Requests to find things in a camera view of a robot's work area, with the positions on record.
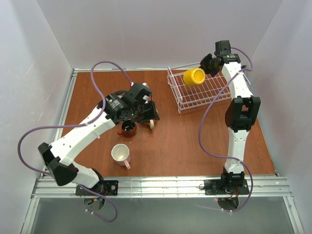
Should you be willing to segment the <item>yellow textured cup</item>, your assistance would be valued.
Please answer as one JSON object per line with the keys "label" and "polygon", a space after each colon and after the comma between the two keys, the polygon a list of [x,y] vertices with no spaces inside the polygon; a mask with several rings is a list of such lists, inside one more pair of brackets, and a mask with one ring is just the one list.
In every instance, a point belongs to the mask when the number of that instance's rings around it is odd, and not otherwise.
{"label": "yellow textured cup", "polygon": [[188,86],[201,85],[205,81],[205,78],[205,72],[201,68],[187,70],[183,74],[183,81]]}

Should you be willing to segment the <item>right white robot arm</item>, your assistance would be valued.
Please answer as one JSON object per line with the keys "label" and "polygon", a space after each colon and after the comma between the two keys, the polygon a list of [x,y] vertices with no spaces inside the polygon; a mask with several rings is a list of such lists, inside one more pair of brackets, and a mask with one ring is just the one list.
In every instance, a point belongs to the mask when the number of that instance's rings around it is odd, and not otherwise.
{"label": "right white robot arm", "polygon": [[229,130],[229,147],[220,179],[204,181],[207,195],[249,194],[244,173],[244,153],[248,134],[255,124],[261,100],[249,90],[238,54],[232,53],[228,40],[215,44],[214,54],[208,54],[200,62],[206,74],[215,76],[221,72],[227,83],[222,91],[230,90],[231,103],[225,113],[225,124]]}

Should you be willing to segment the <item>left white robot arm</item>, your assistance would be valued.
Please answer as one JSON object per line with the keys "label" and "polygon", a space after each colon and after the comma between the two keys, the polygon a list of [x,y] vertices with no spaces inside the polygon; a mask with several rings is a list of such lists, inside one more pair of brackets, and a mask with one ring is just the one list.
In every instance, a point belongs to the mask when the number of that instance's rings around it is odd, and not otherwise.
{"label": "left white robot arm", "polygon": [[128,91],[114,92],[101,100],[79,127],[51,144],[42,143],[38,150],[51,177],[59,186],[82,185],[101,194],[103,176],[93,168],[75,162],[80,152],[106,131],[122,121],[159,120],[152,91],[147,83],[134,83]]}

